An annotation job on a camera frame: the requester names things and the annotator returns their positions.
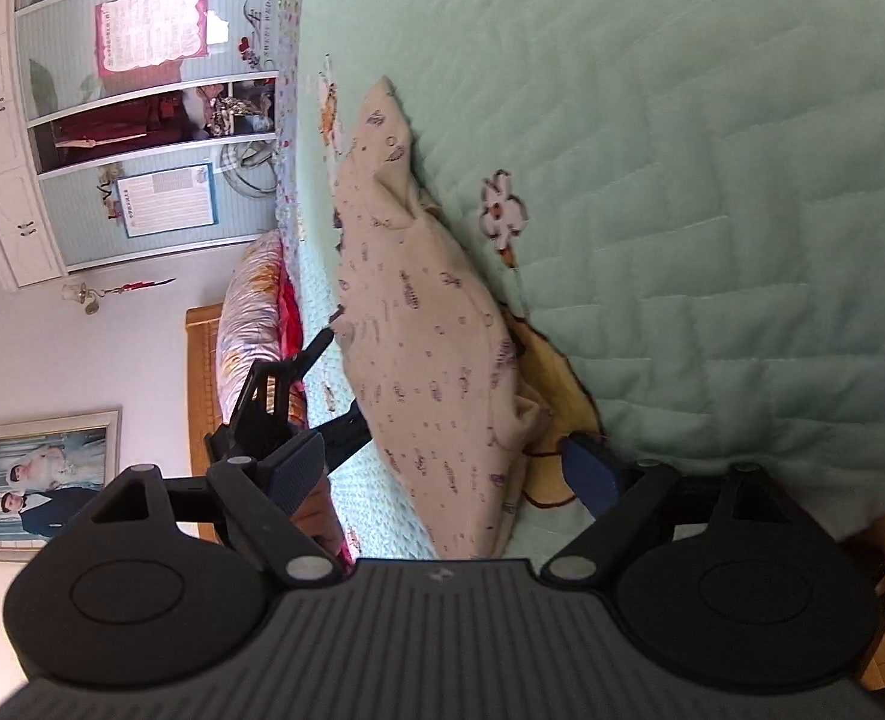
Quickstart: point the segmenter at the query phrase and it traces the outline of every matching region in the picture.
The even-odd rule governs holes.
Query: wooden headboard
[[[186,372],[189,399],[189,459],[193,476],[204,476],[209,467],[205,435],[223,424],[223,412],[215,391],[215,336],[223,305],[193,308],[186,312]],[[199,537],[216,541],[212,525],[199,525]]]

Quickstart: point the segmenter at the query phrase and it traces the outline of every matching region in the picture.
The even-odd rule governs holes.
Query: blue bordered poster
[[[129,238],[218,224],[212,163],[127,176],[116,188]]]

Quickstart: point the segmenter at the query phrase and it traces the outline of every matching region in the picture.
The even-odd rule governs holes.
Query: groom
[[[60,488],[45,493],[6,493],[2,510],[22,519],[23,531],[52,538],[69,523],[79,510],[98,495],[88,488]]]

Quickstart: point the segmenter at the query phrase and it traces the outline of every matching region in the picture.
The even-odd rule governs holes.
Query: black suit
[[[51,538],[98,493],[88,488],[59,488],[58,490],[49,490],[47,493],[33,493],[33,495],[44,495],[49,498],[49,502],[40,504],[27,512],[19,512],[19,517],[23,522],[23,531]]]

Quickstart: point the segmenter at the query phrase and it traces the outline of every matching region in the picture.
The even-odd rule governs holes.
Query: silver screw
[[[582,555],[566,555],[557,557],[549,563],[549,572],[554,577],[566,581],[588,579],[596,573],[596,565],[588,557]]]
[[[333,572],[333,565],[317,555],[293,557],[286,563],[286,573],[297,581],[319,581]]]

